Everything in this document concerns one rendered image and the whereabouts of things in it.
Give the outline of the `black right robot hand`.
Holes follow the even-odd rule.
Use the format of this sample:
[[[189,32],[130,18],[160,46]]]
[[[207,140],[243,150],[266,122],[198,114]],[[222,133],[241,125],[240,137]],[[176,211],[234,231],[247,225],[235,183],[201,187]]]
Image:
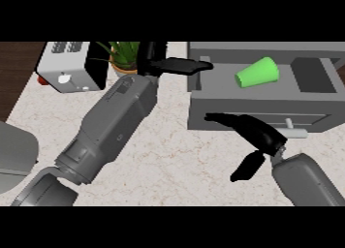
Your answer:
[[[247,114],[207,113],[204,120],[232,128],[256,147],[231,175],[232,182],[249,180],[265,163],[265,155],[277,155],[286,145],[287,138],[268,123]]]

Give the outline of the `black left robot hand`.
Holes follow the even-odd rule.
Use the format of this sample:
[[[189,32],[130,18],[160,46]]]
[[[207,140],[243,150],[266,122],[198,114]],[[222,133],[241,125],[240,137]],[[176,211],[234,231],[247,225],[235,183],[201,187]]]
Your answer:
[[[163,73],[192,76],[213,69],[213,64],[186,58],[166,57],[166,42],[140,42],[138,51],[138,74],[160,77]]]

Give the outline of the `grey open drawer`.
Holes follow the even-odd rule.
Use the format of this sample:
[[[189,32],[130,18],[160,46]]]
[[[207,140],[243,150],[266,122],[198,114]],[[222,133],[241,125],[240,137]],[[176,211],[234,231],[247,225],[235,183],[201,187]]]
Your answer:
[[[214,64],[200,73],[201,89],[192,94],[201,99],[303,100],[345,102],[345,85],[328,58],[296,58],[278,64],[280,80],[241,88],[235,73],[246,64]]]

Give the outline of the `green cup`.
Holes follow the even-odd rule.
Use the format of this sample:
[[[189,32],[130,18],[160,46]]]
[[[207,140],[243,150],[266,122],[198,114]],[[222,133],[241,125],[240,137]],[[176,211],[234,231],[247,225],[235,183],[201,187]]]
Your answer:
[[[271,57],[263,57],[235,73],[237,85],[241,88],[277,82],[278,79],[280,68]]]

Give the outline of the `green potted plant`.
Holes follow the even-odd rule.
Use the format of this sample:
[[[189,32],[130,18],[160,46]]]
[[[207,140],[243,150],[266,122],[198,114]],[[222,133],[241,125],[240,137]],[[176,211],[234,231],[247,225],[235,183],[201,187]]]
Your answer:
[[[139,44],[139,42],[98,42],[109,54],[108,63],[120,78],[138,73]]]

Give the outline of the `grey cabinet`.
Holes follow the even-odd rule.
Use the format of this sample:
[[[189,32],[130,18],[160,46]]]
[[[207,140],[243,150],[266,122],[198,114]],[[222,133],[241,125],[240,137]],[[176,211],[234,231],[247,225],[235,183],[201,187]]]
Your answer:
[[[336,68],[345,64],[345,42],[188,42],[189,58],[209,57],[213,63],[249,64],[272,57],[278,64],[296,58],[328,58]]]

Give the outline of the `white and black toaster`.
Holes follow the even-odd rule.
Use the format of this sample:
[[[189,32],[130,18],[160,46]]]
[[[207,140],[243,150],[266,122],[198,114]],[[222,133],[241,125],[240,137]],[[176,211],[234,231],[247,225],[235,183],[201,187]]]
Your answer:
[[[109,54],[96,42],[47,42],[35,73],[61,93],[106,88]]]

